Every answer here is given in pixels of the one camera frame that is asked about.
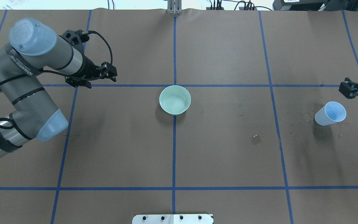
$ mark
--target light blue cup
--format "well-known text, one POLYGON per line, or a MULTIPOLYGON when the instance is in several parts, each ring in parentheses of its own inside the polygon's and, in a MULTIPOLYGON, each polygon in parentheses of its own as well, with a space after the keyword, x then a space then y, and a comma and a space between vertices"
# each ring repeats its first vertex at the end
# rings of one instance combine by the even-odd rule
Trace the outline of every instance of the light blue cup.
POLYGON ((321 126, 341 122, 346 118, 345 108, 338 102, 328 102, 315 115, 314 120, 321 126))
POLYGON ((187 89, 173 85, 165 88, 159 95, 161 108, 170 115, 180 115, 190 106, 191 97, 187 89))

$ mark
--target white label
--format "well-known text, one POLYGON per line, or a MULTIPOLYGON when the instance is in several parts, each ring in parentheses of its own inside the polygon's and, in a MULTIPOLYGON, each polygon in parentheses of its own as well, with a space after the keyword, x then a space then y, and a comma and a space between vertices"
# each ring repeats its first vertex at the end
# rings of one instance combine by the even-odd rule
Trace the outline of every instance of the white label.
POLYGON ((290 10, 291 6, 281 6, 280 11, 290 10))

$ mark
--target black box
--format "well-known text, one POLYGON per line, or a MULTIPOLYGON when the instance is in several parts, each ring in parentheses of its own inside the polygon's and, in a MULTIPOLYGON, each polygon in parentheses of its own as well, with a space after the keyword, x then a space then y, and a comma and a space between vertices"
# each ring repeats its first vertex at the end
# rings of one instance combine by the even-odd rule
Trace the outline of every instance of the black box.
POLYGON ((325 0, 274 0, 274 10, 291 11, 317 11, 321 8, 325 0))

